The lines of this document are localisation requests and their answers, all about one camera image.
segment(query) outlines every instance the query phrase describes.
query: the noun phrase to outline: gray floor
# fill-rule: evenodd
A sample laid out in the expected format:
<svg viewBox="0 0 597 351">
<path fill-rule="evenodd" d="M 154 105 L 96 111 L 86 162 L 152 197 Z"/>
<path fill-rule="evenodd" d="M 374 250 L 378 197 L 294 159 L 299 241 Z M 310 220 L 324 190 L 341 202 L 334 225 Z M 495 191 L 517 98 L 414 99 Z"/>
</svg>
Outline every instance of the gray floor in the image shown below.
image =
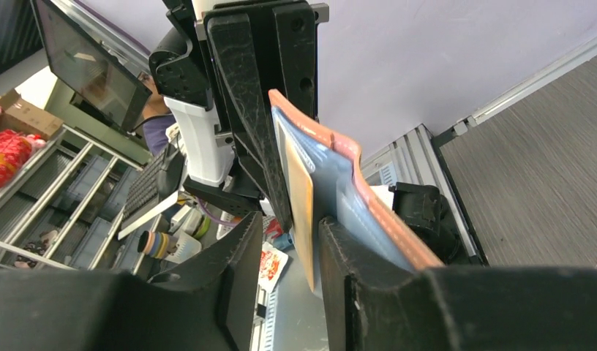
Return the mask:
<svg viewBox="0 0 597 351">
<path fill-rule="evenodd" d="M 597 57 L 441 151 L 491 265 L 597 267 Z"/>
</svg>

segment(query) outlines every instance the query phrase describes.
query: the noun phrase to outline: red package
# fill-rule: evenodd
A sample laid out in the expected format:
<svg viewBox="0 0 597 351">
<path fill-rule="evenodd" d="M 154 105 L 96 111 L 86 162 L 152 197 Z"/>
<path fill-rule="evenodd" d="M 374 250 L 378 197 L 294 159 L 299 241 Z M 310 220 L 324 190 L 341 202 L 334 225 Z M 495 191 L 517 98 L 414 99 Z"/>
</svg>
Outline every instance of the red package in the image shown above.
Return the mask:
<svg viewBox="0 0 597 351">
<path fill-rule="evenodd" d="M 0 188 L 27 162 L 31 144 L 22 135 L 6 129 L 0 132 Z"/>
</svg>

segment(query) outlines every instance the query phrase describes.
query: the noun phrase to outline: red and white snack package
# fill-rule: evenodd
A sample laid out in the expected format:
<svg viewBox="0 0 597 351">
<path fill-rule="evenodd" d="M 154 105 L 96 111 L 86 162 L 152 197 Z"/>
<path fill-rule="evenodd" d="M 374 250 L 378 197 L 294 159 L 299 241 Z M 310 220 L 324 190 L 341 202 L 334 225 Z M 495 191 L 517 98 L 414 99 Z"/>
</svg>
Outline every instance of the red and white snack package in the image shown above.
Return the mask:
<svg viewBox="0 0 597 351">
<path fill-rule="evenodd" d="M 258 284 L 267 293 L 271 293 L 277 285 L 277 280 L 283 272 L 285 264 L 288 263 L 288 256 L 271 244 L 262 244 L 262 255 L 260 256 L 260 277 Z"/>
</svg>

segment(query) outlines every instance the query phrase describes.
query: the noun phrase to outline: monitor screen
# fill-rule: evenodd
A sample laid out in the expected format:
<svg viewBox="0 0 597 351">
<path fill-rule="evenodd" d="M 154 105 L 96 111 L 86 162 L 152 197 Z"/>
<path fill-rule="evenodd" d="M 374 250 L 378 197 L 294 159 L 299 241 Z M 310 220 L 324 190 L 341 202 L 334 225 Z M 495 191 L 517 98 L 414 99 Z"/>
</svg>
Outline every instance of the monitor screen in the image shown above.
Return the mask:
<svg viewBox="0 0 597 351">
<path fill-rule="evenodd" d="M 51 0 L 32 3 L 53 74 L 129 132 L 151 92 Z"/>
</svg>

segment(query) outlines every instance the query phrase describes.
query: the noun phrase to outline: metal rack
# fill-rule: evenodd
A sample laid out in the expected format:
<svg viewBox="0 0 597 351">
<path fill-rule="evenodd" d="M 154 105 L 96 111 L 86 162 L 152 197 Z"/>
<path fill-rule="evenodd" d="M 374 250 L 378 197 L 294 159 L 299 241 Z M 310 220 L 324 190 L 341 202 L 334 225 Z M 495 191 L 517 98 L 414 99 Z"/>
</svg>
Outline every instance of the metal rack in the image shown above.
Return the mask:
<svg viewBox="0 0 597 351">
<path fill-rule="evenodd" d="M 66 134 L 86 144 L 78 152 L 66 149 L 62 145 Z M 0 189 L 0 266 L 13 268 L 16 257 L 22 256 L 37 261 L 35 269 L 95 269 L 120 263 L 120 268 L 143 274 L 145 257 L 136 253 L 125 260 L 132 256 L 132 248 L 136 249 L 135 238 L 124 243 L 115 238 L 123 218 L 123 193 L 141 169 L 91 137 L 64 126 Z M 116 210 L 103 212 L 101 218 L 108 203 Z M 151 226 L 157 226 L 159 220 L 152 220 Z M 24 249 L 48 230 L 58 234 L 44 255 Z M 121 254 L 120 244 L 126 247 Z"/>
</svg>

